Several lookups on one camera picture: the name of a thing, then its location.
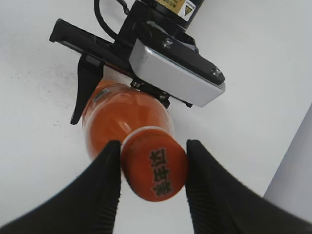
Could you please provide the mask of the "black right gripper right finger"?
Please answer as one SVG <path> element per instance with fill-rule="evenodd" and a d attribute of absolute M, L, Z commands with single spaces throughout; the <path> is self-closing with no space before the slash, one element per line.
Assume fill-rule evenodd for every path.
<path fill-rule="evenodd" d="M 310 234 L 311 223 L 266 201 L 231 175 L 199 140 L 187 141 L 187 201 L 196 234 Z"/>

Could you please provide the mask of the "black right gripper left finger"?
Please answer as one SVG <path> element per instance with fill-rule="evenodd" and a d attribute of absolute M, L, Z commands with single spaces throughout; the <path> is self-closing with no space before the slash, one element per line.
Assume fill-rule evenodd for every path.
<path fill-rule="evenodd" d="M 111 234 L 121 191 L 121 143 L 110 141 L 71 184 L 1 227 L 2 234 Z"/>

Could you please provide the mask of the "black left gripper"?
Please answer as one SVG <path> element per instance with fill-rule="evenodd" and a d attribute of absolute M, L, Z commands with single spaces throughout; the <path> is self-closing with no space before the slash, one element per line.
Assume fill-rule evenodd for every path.
<path fill-rule="evenodd" d="M 78 92 L 70 121 L 72 125 L 76 125 L 79 122 L 89 98 L 102 80 L 105 64 L 121 74 L 129 75 L 133 79 L 132 86 L 136 89 L 154 96 L 165 107 L 170 105 L 168 100 L 170 95 L 137 78 L 131 71 L 128 60 L 138 36 L 145 36 L 155 41 L 151 30 L 147 27 L 149 21 L 156 23 L 170 37 L 194 47 L 195 40 L 185 33 L 189 23 L 174 16 L 168 10 L 127 9 L 125 13 L 127 15 L 126 20 L 120 32 L 115 33 L 105 22 L 100 10 L 95 10 L 98 23 L 114 39 L 114 42 L 102 39 L 62 19 L 58 19 L 55 23 L 49 40 L 80 53 L 78 62 Z"/>

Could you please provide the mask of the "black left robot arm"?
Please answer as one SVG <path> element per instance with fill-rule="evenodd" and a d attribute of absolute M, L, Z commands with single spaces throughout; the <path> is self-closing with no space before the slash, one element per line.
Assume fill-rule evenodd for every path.
<path fill-rule="evenodd" d="M 99 84 L 100 75 L 103 74 L 105 65 L 133 79 L 131 86 L 144 91 L 168 108 L 170 105 L 170 94 L 162 88 L 148 84 L 142 78 L 135 75 L 129 64 L 130 53 L 137 39 L 147 39 L 152 44 L 162 44 L 157 39 L 148 22 L 155 23 L 160 29 L 168 33 L 170 39 L 182 42 L 184 47 L 190 46 L 198 50 L 195 40 L 186 34 L 196 13 L 190 14 L 190 19 L 183 19 L 179 13 L 184 13 L 184 0 L 136 0 L 131 8 L 127 7 L 125 1 L 119 3 L 123 7 L 126 19 L 118 33 L 114 32 L 104 20 L 100 11 L 100 2 L 93 2 L 96 19 L 114 42 L 109 42 L 90 32 L 78 28 L 63 19 L 55 23 L 49 40 L 58 42 L 78 53 L 78 94 L 71 124 L 76 125 L 80 120 L 82 112 L 91 97 L 92 92 Z"/>

